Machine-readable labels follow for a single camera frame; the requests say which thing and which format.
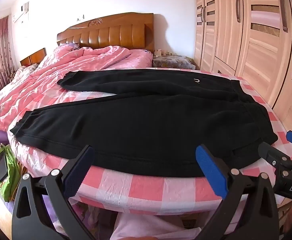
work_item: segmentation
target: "pink comforter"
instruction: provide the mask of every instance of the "pink comforter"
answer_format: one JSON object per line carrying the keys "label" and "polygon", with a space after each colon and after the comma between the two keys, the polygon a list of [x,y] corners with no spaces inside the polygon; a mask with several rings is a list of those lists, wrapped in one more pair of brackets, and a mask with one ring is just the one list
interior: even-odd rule
{"label": "pink comforter", "polygon": [[[78,50],[71,50],[70,46],[58,47],[33,73],[8,84],[0,92],[0,130],[7,131],[17,116],[23,116],[25,111],[35,109],[36,105],[43,107],[65,102],[67,97],[63,95],[67,91],[61,91],[56,83],[69,71],[147,68],[151,64],[152,54],[146,50],[129,50],[119,46]],[[45,95],[55,100],[43,102]]]}

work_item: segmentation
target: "black sweatpants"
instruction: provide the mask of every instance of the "black sweatpants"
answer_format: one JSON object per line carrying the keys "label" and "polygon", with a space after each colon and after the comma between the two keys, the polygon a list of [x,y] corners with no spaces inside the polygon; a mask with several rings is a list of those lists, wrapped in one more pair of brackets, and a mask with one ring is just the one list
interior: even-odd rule
{"label": "black sweatpants", "polygon": [[23,144],[67,159],[91,145],[94,166],[138,175],[201,177],[195,159],[200,144],[239,169],[259,159],[262,141],[278,139],[267,110],[242,91],[239,81],[136,69],[70,72],[58,84],[117,95],[27,111],[11,131]]}

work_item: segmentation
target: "wooden headboard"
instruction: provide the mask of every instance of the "wooden headboard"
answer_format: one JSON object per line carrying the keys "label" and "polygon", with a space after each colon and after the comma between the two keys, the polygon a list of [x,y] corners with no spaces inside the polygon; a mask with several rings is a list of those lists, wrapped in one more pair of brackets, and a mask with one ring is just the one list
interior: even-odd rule
{"label": "wooden headboard", "polygon": [[153,53],[153,13],[122,13],[79,23],[59,33],[57,43],[79,43],[93,49],[112,45]]}
{"label": "wooden headboard", "polygon": [[46,49],[45,48],[40,49],[39,51],[36,51],[35,53],[31,54],[27,58],[24,58],[21,61],[21,65],[26,66],[28,64],[31,64],[31,65],[35,63],[39,64],[44,59],[45,56],[46,56]]}

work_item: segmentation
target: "green bag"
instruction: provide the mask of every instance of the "green bag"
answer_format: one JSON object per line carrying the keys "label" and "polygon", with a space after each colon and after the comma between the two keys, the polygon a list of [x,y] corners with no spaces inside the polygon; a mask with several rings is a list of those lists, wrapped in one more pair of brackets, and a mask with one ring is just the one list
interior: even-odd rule
{"label": "green bag", "polygon": [[0,194],[6,202],[9,202],[20,182],[21,175],[19,174],[20,167],[10,145],[5,146],[1,144],[0,153],[3,151],[5,152],[8,176],[0,182]]}

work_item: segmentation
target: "screw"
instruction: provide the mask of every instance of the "screw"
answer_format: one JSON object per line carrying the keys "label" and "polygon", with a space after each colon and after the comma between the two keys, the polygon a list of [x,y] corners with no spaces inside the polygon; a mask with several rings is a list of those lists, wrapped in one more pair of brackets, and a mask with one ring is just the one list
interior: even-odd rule
{"label": "screw", "polygon": [[237,169],[231,169],[231,174],[233,174],[233,175],[238,175],[239,174],[239,170],[237,170]]}
{"label": "screw", "polygon": [[261,177],[262,177],[263,179],[268,179],[268,174],[263,172],[263,173],[261,174]]}
{"label": "screw", "polygon": [[57,176],[59,174],[59,169],[54,169],[52,170],[52,172],[50,173],[52,176]]}
{"label": "screw", "polygon": [[28,173],[23,175],[23,179],[28,179],[28,178],[29,178],[29,174]]}

